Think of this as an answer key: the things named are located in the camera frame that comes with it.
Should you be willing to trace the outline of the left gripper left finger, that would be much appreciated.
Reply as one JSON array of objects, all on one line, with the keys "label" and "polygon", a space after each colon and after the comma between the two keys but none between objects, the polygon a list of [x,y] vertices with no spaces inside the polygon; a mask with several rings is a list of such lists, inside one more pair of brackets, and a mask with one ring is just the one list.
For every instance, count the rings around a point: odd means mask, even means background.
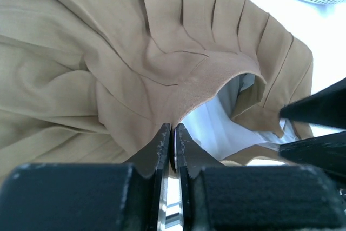
[{"label": "left gripper left finger", "polygon": [[164,230],[171,126],[121,164],[25,163],[1,186],[1,230]]}]

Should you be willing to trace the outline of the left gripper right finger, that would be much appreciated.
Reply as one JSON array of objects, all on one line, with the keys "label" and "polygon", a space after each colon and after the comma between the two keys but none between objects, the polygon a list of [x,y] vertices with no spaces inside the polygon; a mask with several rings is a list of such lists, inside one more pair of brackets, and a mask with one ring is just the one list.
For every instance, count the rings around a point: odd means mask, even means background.
[{"label": "left gripper right finger", "polygon": [[292,161],[224,166],[182,124],[174,148],[184,230],[345,230],[345,173]]}]

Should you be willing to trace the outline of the tan pleated skirt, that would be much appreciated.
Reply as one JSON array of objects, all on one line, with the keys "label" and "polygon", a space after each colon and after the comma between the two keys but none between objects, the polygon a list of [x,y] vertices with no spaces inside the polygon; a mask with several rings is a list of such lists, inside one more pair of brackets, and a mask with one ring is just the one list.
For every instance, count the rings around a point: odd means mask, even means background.
[{"label": "tan pleated skirt", "polygon": [[289,132],[313,55],[251,0],[1,0],[1,178],[125,161],[215,97],[236,133]]}]

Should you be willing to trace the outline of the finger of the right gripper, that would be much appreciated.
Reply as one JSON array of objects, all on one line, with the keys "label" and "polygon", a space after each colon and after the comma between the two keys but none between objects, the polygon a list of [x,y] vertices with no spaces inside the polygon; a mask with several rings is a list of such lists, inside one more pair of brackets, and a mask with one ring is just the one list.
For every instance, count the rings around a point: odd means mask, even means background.
[{"label": "finger of the right gripper", "polygon": [[333,173],[345,173],[345,132],[282,144],[280,157],[310,164]]},{"label": "finger of the right gripper", "polygon": [[332,128],[345,127],[345,79],[280,110],[280,117]]}]

